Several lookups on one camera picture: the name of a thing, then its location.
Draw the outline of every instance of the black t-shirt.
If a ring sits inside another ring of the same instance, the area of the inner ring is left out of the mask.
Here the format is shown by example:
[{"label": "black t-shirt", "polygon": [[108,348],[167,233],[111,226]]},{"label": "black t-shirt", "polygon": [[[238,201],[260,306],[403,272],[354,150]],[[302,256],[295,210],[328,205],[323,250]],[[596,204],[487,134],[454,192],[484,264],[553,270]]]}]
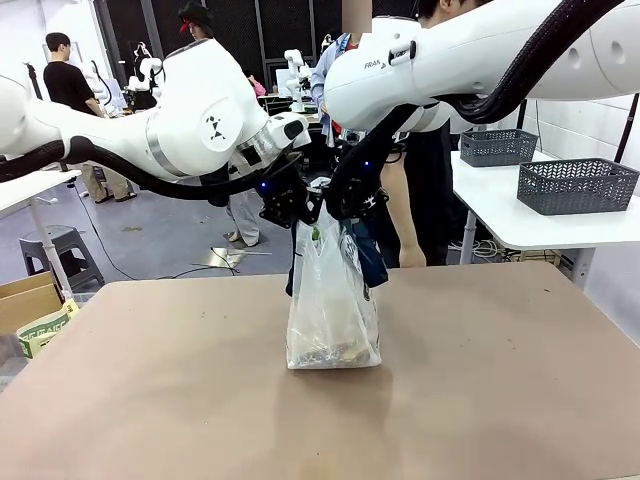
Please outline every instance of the black t-shirt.
[{"label": "black t-shirt", "polygon": [[74,110],[95,115],[85,103],[95,98],[78,67],[65,62],[51,62],[44,69],[44,83],[51,101],[62,103]]}]

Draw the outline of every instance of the basket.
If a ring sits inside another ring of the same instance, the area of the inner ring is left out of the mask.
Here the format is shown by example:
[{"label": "basket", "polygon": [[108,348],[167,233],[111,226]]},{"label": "basket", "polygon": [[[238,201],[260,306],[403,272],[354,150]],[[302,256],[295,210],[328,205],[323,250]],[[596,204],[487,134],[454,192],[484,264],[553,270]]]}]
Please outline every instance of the basket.
[{"label": "basket", "polygon": [[640,174],[600,158],[520,165],[518,200],[542,215],[620,212]]},{"label": "basket", "polygon": [[523,130],[462,134],[460,158],[472,167],[505,167],[533,160],[538,137]]}]

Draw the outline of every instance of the shoe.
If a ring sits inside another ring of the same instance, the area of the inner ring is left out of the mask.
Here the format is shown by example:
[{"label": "shoe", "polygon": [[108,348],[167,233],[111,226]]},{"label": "shoe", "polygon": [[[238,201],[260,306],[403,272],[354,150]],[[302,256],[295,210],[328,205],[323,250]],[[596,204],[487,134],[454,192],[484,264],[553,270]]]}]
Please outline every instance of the shoe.
[{"label": "shoe", "polygon": [[116,202],[117,203],[122,203],[122,202],[126,202],[127,200],[133,200],[134,198],[136,198],[138,196],[137,193],[128,193],[127,195],[125,195],[122,198],[116,198]]},{"label": "shoe", "polygon": [[240,236],[240,232],[238,232],[237,230],[235,232],[225,233],[223,237],[226,238],[227,241],[231,243],[242,240],[242,237]]},{"label": "shoe", "polygon": [[112,198],[113,198],[113,195],[111,195],[111,194],[109,193],[109,194],[108,194],[106,197],[104,197],[102,200],[96,200],[94,203],[95,203],[96,205],[100,205],[101,203],[108,202],[108,201],[109,201],[109,200],[111,200]]}]

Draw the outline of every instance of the brown tabletop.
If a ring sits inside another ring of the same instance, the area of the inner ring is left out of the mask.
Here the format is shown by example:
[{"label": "brown tabletop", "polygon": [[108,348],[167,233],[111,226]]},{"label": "brown tabletop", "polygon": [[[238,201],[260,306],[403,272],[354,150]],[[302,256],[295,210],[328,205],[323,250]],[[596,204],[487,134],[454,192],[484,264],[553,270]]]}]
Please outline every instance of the brown tabletop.
[{"label": "brown tabletop", "polygon": [[287,371],[284,284],[105,287],[0,395],[0,478],[640,473],[640,351],[552,267],[394,272],[361,371]]}]

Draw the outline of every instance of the plastic bag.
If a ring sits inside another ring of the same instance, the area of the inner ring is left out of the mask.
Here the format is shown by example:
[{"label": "plastic bag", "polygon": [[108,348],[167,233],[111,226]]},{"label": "plastic bag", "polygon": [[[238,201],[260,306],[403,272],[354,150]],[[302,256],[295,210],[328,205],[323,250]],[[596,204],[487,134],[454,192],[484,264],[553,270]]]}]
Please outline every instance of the plastic bag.
[{"label": "plastic bag", "polygon": [[380,365],[378,315],[358,248],[323,206],[315,226],[298,224],[287,329],[290,369]]}]

